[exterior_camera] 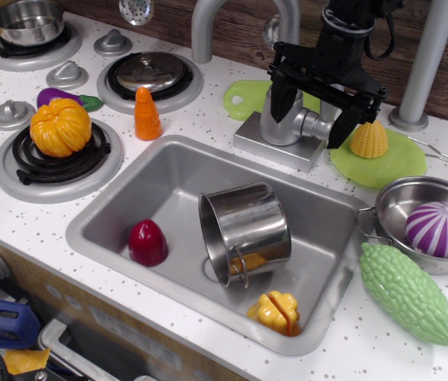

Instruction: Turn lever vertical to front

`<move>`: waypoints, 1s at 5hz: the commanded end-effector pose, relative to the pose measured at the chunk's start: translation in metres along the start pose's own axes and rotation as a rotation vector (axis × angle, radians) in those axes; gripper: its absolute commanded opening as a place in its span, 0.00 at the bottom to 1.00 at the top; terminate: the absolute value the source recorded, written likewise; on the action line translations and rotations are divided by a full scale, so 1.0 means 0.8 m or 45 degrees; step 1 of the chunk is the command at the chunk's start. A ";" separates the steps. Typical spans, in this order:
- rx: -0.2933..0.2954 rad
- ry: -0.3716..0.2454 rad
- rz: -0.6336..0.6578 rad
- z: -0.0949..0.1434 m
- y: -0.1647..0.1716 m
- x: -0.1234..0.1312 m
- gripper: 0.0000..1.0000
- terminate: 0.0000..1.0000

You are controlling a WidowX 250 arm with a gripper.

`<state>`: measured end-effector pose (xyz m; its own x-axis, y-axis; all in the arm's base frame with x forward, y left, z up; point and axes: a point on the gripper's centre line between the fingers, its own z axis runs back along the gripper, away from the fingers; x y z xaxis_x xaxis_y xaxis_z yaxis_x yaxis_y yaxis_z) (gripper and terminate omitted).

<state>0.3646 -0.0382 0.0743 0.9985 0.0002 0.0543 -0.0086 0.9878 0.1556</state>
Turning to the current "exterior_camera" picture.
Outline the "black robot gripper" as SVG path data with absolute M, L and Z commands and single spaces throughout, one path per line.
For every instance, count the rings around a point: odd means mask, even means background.
M 327 149 L 340 148 L 356 126 L 377 118 L 388 89 L 361 66 L 369 32 L 348 33 L 325 25 L 315 47 L 280 41 L 274 44 L 270 114 L 280 123 L 301 90 L 337 107 Z

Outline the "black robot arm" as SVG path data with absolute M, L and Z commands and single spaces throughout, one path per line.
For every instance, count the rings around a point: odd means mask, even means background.
M 379 18 L 386 20 L 393 33 L 392 14 L 402 7 L 401 1 L 330 1 L 322 10 L 316 46 L 275 43 L 275 58 L 269 66 L 269 113 L 274 122 L 287 117 L 296 96 L 303 92 L 341 111 L 328 132 L 315 134 L 329 149 L 339 148 L 357 125 L 374 122 L 389 91 L 365 71 L 361 58 L 381 61 L 390 56 L 395 43 L 391 41 L 381 55 L 374 56 L 370 35 Z

